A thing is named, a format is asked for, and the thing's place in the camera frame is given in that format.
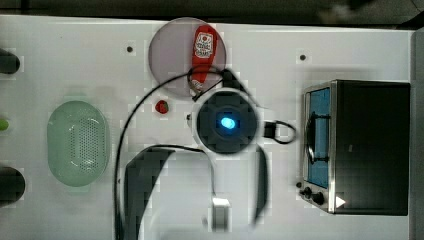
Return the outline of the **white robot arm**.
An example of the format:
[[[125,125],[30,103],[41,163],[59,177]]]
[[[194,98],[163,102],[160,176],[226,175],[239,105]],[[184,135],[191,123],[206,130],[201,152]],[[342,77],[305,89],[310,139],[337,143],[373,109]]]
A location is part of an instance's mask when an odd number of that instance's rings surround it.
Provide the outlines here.
[[[268,194],[262,112],[222,88],[177,126],[193,145],[155,144],[125,166],[121,240],[254,240]]]

